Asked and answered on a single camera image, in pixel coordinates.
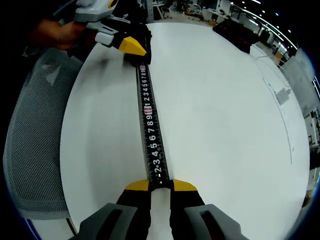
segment ceiling light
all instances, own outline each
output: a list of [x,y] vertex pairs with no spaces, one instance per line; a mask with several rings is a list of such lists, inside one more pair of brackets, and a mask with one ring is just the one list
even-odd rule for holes
[[275,31],[273,31],[270,27],[264,25],[267,29],[269,29],[271,32],[273,32],[274,35],[276,35],[281,41],[284,41],[284,39],[282,37],[279,36],[279,34],[277,34]]
[[255,16],[255,17],[257,17],[258,19],[260,19],[261,21],[263,21],[263,22],[265,22],[266,24],[269,24],[269,25],[271,25],[274,29],[276,29],[278,32],[279,32],[279,34],[281,34],[296,50],[298,50],[298,48],[296,47],[296,45],[292,42],[292,41],[290,41],[290,39],[289,38],[287,38],[281,31],[279,31],[275,26],[273,26],[272,24],[270,24],[269,22],[267,22],[266,20],[264,20],[263,18],[261,18],[261,17],[259,17],[258,15],[255,15],[254,13],[252,13],[252,12],[250,12],[250,11],[248,11],[248,10],[243,10],[244,12],[246,12],[246,13],[248,13],[248,14],[251,14],[252,16]]
[[319,84],[318,79],[317,79],[316,76],[314,76],[314,80],[313,80],[313,81],[315,81],[315,82],[317,83],[317,85],[320,86],[320,84]]
[[316,90],[316,92],[318,93],[318,96],[319,96],[319,98],[320,98],[320,93],[319,93],[319,91],[318,91],[318,88],[317,88],[317,86],[316,86],[315,81],[313,80],[312,83],[313,83],[314,88],[315,88],[315,90]]

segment gray mesh chair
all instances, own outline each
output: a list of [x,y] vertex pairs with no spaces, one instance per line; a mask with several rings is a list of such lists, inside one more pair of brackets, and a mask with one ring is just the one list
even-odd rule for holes
[[68,218],[60,174],[60,136],[67,101],[82,66],[64,51],[37,60],[17,100],[3,154],[6,184],[26,219]]

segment tape measure markings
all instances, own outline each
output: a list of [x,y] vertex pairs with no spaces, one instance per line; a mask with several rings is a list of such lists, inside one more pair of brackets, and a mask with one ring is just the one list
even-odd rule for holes
[[139,63],[136,74],[141,135],[148,178],[153,189],[166,188],[169,186],[170,178],[148,65]]

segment white table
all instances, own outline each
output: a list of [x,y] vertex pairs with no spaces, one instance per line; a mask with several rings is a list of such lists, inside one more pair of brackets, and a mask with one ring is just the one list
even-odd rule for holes
[[[260,50],[241,52],[210,27],[148,27],[170,177],[195,185],[206,204],[240,223],[247,238],[282,240],[301,209],[309,172],[297,99],[291,93],[278,106],[270,91],[288,82],[269,58],[254,59],[264,55]],[[98,44],[79,72],[64,115],[60,161],[77,229],[147,176],[135,69],[114,48]],[[169,191],[158,189],[148,239],[171,239],[169,215]]]

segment office floor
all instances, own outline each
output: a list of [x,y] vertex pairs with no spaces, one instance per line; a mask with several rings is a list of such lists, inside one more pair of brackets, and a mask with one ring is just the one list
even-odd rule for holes
[[206,26],[212,28],[211,25],[208,24],[207,21],[200,20],[194,16],[184,15],[178,11],[171,11],[167,13],[165,17],[166,19],[155,20],[155,23],[185,23],[185,24],[196,24],[201,26]]

